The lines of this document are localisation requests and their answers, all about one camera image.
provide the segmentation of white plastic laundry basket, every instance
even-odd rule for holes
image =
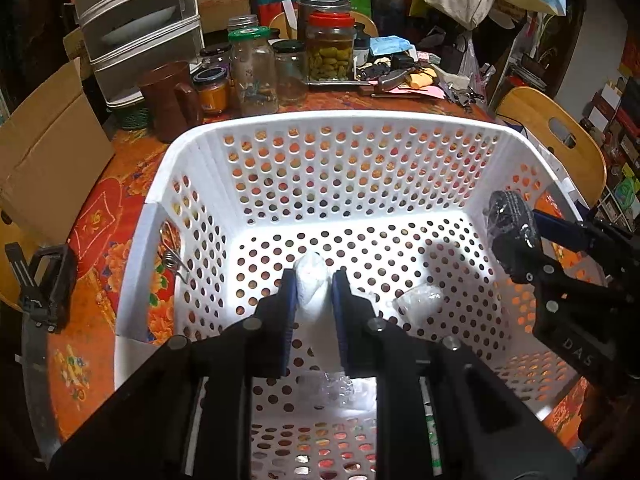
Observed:
[[[542,418],[575,371],[530,334],[532,288],[513,285],[489,250],[482,210],[497,189],[517,189],[532,206],[548,191],[578,219],[532,145],[494,124],[326,110],[197,127],[170,146],[146,197],[116,333],[145,340],[158,229],[169,219],[189,269],[186,284],[176,280],[175,333],[217,336],[277,290],[283,268],[317,251],[411,335],[456,334]],[[584,258],[568,273],[600,282],[596,269]],[[391,301],[421,283],[439,286],[445,307],[417,327]],[[296,378],[318,367],[301,333],[287,377],[254,381],[253,472],[372,478],[375,410],[305,405]]]

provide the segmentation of metal canister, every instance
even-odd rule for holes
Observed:
[[[315,10],[321,12],[349,12],[348,0],[298,0],[298,39],[306,39],[306,22]]]

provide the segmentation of brown plastic pitcher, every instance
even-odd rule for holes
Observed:
[[[189,63],[175,61],[143,74],[138,87],[153,120],[152,133],[162,142],[202,124],[204,114],[191,82]]]

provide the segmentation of cardboard flap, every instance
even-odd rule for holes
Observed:
[[[63,65],[0,127],[0,186],[64,110],[82,94],[80,60]]]

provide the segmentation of metal bolt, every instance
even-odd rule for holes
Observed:
[[[173,335],[166,343],[171,350],[180,350],[181,348],[187,346],[188,342],[189,340],[183,335]]]
[[[262,328],[262,321],[254,316],[248,317],[242,322],[242,328],[245,330],[260,330]]]
[[[372,317],[367,321],[367,326],[372,332],[382,332],[386,328],[386,321],[381,317]]]
[[[449,350],[456,351],[462,346],[460,339],[453,337],[452,335],[446,335],[442,338],[442,344]]]

